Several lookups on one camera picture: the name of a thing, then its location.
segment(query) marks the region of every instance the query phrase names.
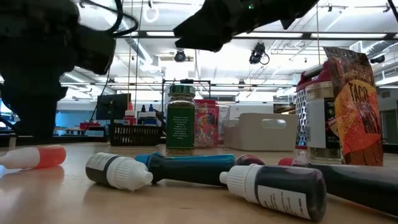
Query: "bottle label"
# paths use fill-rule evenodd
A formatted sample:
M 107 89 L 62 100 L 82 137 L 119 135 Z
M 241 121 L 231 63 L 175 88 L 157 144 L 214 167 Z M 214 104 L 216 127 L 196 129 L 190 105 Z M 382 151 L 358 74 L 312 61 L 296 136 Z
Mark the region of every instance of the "bottle label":
M 195 108 L 167 108 L 167 148 L 193 149 L 195 140 Z
M 303 193 L 258 185 L 257 194 L 260 204 L 266 208 L 311 219 Z
M 104 171 L 107 163 L 115 156 L 118 155 L 103 152 L 97 153 L 87 161 L 86 167 Z
M 340 140 L 335 119 L 335 99 L 314 99 L 307 103 L 308 147 L 339 149 Z

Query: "spice jar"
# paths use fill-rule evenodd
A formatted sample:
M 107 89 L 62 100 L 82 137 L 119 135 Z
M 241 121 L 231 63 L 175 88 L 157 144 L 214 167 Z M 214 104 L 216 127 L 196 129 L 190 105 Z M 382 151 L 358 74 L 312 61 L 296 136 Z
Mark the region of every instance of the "spice jar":
M 195 88 L 187 85 L 172 85 L 167 103 L 167 156 L 193 154 L 195 141 Z
M 307 97 L 307 146 L 310 160 L 341 164 L 340 139 L 335 119 L 335 99 L 331 81 L 305 88 Z

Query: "ceiling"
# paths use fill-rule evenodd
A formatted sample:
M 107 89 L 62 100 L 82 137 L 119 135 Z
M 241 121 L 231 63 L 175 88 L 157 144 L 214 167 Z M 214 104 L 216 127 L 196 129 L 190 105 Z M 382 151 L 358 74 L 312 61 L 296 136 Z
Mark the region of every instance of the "ceiling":
M 96 2 L 113 6 L 113 0 L 97 0 Z M 189 16 L 194 14 L 203 0 L 153 0 L 152 9 L 147 7 L 148 1 L 125 0 L 124 12 L 135 16 L 141 21 L 139 30 L 171 31 Z M 155 21 L 156 9 L 159 17 Z M 255 31 L 277 32 L 398 32 L 398 24 L 391 11 L 384 13 L 386 0 L 320 0 L 301 19 L 297 19 L 288 30 L 283 30 L 280 22 L 262 26 Z M 80 8 L 81 23 L 95 29 L 105 30 L 115 20 L 115 15 L 91 6 Z M 128 27 L 130 21 L 124 20 Z M 190 61 L 177 63 L 173 57 L 177 49 L 174 38 L 118 39 L 116 53 L 110 70 L 110 77 L 118 83 L 159 83 L 163 78 L 179 80 L 183 78 L 211 80 L 212 83 L 246 83 L 258 84 L 297 84 L 299 74 L 326 60 L 322 50 L 324 46 L 349 48 L 356 40 L 262 40 L 233 39 L 217 53 L 203 50 L 184 49 Z M 251 65 L 249 56 L 258 42 L 266 46 L 270 61 L 268 65 Z M 131 43 L 139 46 L 139 56 Z M 73 82 L 105 82 L 106 77 L 76 68 L 69 74 L 68 81 Z M 126 90 L 126 85 L 109 86 L 107 93 Z M 138 90 L 158 90 L 157 86 L 140 86 Z M 215 88 L 215 90 L 237 90 L 237 88 Z M 263 91 L 276 91 L 275 88 L 263 88 Z M 84 93 L 76 89 L 68 97 L 81 97 Z M 93 95 L 100 93 L 100 88 Z

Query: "white bottle cap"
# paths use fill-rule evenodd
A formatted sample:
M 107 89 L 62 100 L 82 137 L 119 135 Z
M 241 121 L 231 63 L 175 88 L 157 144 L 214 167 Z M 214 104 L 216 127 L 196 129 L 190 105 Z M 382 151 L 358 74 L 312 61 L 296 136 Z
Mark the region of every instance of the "white bottle cap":
M 137 190 L 150 184 L 153 175 L 145 164 L 130 157 L 119 157 L 111 163 L 107 171 L 109 184 L 118 189 Z
M 133 110 L 126 110 L 126 111 L 124 112 L 124 115 L 125 115 L 125 116 L 135 116 L 135 115 L 136 115 L 136 112 L 133 111 Z
M 156 113 L 154 111 L 147 112 L 147 118 L 155 118 Z
M 256 198 L 256 175 L 263 167 L 257 164 L 234 166 L 229 172 L 220 174 L 220 182 L 228 186 L 229 192 L 246 198 L 249 202 L 258 203 Z
M 138 118 L 146 118 L 147 117 L 147 113 L 146 112 L 140 112 L 138 114 Z

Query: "green spice jar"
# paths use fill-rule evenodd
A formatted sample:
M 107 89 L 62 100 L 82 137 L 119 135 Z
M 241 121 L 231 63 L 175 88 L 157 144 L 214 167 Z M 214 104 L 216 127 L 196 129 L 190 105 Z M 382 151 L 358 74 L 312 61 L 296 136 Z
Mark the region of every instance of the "green spice jar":
M 167 103 L 167 156 L 193 155 L 195 141 L 195 88 L 172 85 Z

